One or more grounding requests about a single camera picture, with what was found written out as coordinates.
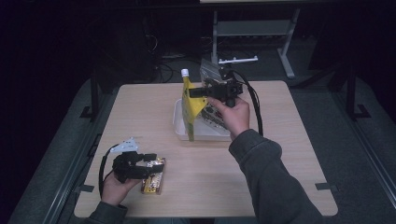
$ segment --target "person's left hand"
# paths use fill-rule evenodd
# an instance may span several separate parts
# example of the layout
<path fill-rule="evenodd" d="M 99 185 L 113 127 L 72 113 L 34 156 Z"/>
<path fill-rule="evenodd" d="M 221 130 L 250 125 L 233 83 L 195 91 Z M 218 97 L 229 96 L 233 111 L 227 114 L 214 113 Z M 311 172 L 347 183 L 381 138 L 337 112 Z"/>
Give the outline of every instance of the person's left hand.
<path fill-rule="evenodd" d="M 127 179 L 122 184 L 114 175 L 114 172 L 106 178 L 103 186 L 102 202 L 119 205 L 134 186 L 140 183 L 140 179 Z"/>

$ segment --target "person's arm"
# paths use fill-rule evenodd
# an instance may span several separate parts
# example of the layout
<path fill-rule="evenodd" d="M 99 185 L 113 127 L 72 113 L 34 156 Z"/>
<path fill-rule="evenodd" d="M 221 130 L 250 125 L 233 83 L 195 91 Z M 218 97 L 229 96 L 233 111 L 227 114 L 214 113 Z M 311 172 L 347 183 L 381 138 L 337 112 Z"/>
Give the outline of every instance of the person's arm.
<path fill-rule="evenodd" d="M 141 180 L 127 179 L 122 184 L 111 173 L 105 180 L 102 201 L 99 202 L 95 211 L 82 222 L 83 224 L 107 224 L 122 223 L 128 209 L 120 203 L 124 200 L 129 190 Z"/>
<path fill-rule="evenodd" d="M 322 223 L 300 183 L 283 165 L 281 147 L 249 129 L 248 103 L 236 98 L 230 108 L 209 98 L 231 132 L 230 152 L 247 179 L 254 212 L 260 223 Z"/>

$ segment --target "yellow package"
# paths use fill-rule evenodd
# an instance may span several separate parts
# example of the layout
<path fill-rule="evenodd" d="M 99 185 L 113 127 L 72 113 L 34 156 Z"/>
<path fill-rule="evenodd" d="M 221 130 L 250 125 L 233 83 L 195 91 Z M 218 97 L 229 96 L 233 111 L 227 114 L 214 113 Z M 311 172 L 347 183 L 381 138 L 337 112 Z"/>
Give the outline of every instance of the yellow package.
<path fill-rule="evenodd" d="M 181 100 L 181 109 L 183 114 L 184 126 L 186 127 L 189 141 L 194 141 L 194 120 L 201 110 L 206 106 L 206 98 L 190 98 L 189 89 L 195 88 L 189 79 L 189 70 L 182 69 L 181 76 L 183 77 L 183 94 Z"/>

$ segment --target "light wood table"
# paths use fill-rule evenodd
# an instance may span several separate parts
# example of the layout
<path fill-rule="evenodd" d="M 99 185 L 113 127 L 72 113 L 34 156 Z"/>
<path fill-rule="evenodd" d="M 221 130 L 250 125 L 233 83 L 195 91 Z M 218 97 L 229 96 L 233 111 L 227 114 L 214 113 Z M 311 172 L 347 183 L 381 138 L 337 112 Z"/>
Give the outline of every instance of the light wood table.
<path fill-rule="evenodd" d="M 282 161 L 320 213 L 335 215 L 337 206 L 332 193 L 315 186 L 326 183 L 326 179 L 287 85 L 283 81 L 251 85 L 260 97 L 264 135 L 282 146 Z M 228 151 L 230 142 L 188 142 L 177 138 L 172 121 L 181 92 L 181 83 L 120 88 L 85 181 L 94 189 L 81 192 L 75 209 L 77 217 L 88 217 L 100 201 L 97 182 L 104 154 L 131 136 L 140 146 L 139 153 L 157 153 L 166 158 L 167 164 L 162 194 L 141 194 L 140 186 L 136 186 L 122 203 L 129 208 L 127 217 L 254 216 L 246 179 Z M 251 103 L 248 91 L 240 97 Z M 253 108 L 250 124 L 257 130 Z M 107 159 L 105 174 L 118 155 L 112 154 Z"/>

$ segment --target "dark green sleeve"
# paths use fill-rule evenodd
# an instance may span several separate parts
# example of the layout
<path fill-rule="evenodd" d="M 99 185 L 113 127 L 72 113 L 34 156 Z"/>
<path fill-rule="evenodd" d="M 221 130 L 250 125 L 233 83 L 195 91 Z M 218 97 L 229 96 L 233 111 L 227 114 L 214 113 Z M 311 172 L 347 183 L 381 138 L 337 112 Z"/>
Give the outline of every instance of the dark green sleeve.
<path fill-rule="evenodd" d="M 247 130 L 233 140 L 230 152 L 247 179 L 260 223 L 323 223 L 321 213 L 283 165 L 278 143 Z"/>
<path fill-rule="evenodd" d="M 83 224 L 116 224 L 122 223 L 125 218 L 127 208 L 119 205 L 114 206 L 108 203 L 99 202 L 96 210 L 87 217 Z"/>

